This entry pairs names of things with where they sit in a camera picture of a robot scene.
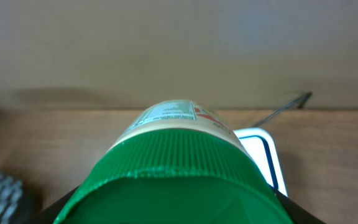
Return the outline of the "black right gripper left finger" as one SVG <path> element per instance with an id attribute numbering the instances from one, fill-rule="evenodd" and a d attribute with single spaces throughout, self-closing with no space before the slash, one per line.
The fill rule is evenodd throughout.
<path id="1" fill-rule="evenodd" d="M 69 201 L 71 196 L 75 193 L 77 188 L 78 187 L 74 188 L 61 199 L 57 200 L 55 203 L 45 209 L 40 215 L 37 215 L 35 218 L 31 218 L 31 224 L 52 224 L 67 201 Z"/>

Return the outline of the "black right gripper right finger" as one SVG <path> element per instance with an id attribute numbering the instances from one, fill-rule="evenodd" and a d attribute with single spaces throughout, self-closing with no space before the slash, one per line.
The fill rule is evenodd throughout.
<path id="1" fill-rule="evenodd" d="M 294 224 L 325 224 L 325 222 L 307 212 L 278 190 L 274 189 L 273 192 Z"/>

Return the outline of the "green lid jar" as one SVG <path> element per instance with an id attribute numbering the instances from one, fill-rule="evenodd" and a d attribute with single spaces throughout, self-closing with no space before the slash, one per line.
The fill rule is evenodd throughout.
<path id="1" fill-rule="evenodd" d="M 190 100 L 145 110 L 56 223 L 290 223 L 234 131 Z"/>

